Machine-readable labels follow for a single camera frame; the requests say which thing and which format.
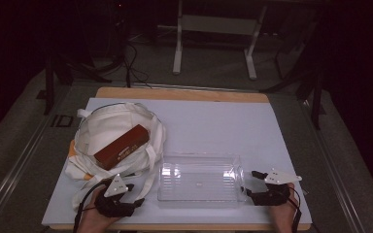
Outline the clear plastic container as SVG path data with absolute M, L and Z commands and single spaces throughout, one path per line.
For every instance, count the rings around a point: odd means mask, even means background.
M 180 154 L 164 157 L 157 200 L 166 205 L 235 206 L 246 200 L 241 158 L 235 154 Z

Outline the white table mat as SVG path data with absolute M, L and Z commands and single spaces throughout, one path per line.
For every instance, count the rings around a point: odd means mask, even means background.
M 165 156 L 180 154 L 235 154 L 241 158 L 244 187 L 265 190 L 252 171 L 269 173 L 272 168 L 293 173 L 294 168 L 274 111 L 268 102 L 143 100 L 166 128 Z M 144 204 L 132 216 L 115 223 L 116 229 L 142 231 L 258 231 L 272 222 L 265 207 L 250 197 L 235 206 L 208 208 L 196 205 L 166 205 L 157 200 L 155 181 Z

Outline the white cloth tote bag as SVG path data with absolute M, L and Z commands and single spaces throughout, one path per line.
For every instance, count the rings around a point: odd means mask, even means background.
M 140 103 L 126 102 L 102 106 L 91 112 L 80 110 L 79 116 L 83 120 L 70 143 L 66 175 L 83 181 L 84 187 L 89 188 L 116 174 L 122 178 L 147 174 L 137 196 L 144 198 L 153 186 L 154 166 L 163 157 L 166 141 L 166 129 L 156 114 Z M 94 155 L 138 124 L 149 131 L 150 139 L 111 170 L 101 168 Z

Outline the person's left hand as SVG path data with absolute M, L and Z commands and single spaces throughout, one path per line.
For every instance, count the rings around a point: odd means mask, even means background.
M 113 223 L 119 220 L 119 217 L 103 216 L 95 208 L 94 202 L 101 191 L 102 188 L 97 188 L 93 191 L 91 200 L 86 205 L 81 217 L 77 233 L 105 233 Z

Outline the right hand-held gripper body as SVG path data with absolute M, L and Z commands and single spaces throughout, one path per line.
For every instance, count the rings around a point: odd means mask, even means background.
M 252 198 L 256 206 L 279 206 L 285 204 L 289 199 L 289 183 L 300 182 L 302 178 L 272 168 L 264 181 L 267 190 L 256 192 Z

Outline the person's right hand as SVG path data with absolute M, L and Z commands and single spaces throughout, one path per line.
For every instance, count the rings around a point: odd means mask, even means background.
M 292 233 L 293 221 L 298 206 L 294 196 L 294 184 L 289 183 L 289 199 L 285 204 L 272 206 L 269 214 L 276 233 Z

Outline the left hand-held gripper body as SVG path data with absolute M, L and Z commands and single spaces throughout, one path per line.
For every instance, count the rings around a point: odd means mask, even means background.
M 120 174 L 108 179 L 107 187 L 96 197 L 94 202 L 97 211 L 106 217 L 132 216 L 135 210 L 133 203 L 123 203 L 120 199 L 128 192 L 126 183 Z

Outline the brown rectangular box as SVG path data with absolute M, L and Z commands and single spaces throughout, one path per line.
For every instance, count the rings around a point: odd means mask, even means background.
M 138 124 L 97 152 L 94 157 L 101 168 L 111 170 L 149 139 L 149 131 Z

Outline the black metal stand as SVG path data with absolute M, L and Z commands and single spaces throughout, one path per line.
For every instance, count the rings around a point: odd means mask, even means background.
M 45 91 L 44 98 L 46 101 L 45 115 L 48 115 L 54 106 L 54 78 L 62 84 L 70 85 L 73 77 L 70 70 L 75 69 L 85 76 L 99 83 L 109 83 L 110 80 L 98 76 L 95 72 L 90 71 L 81 63 L 78 63 L 66 54 L 50 52 L 45 59 Z
M 310 95 L 313 95 L 311 121 L 315 128 L 320 130 L 323 67 L 321 65 L 314 65 L 299 72 L 292 69 L 288 74 L 289 77 L 282 82 L 271 87 L 261 89 L 259 92 L 273 93 L 283 89 L 284 87 L 290 86 L 293 83 L 299 83 L 299 87 L 295 91 L 295 96 L 298 100 L 306 101 Z

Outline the white metal stand frame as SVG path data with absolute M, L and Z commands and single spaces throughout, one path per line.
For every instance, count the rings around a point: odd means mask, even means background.
M 254 66 L 253 53 L 268 7 L 266 5 L 262 5 L 256 19 L 243 19 L 185 15 L 183 13 L 183 5 L 184 0 L 178 0 L 177 44 L 173 62 L 173 74 L 179 75 L 181 73 L 183 58 L 183 32 L 196 31 L 250 36 L 252 40 L 244 49 L 244 57 L 249 79 L 253 81 L 256 80 L 257 74 Z

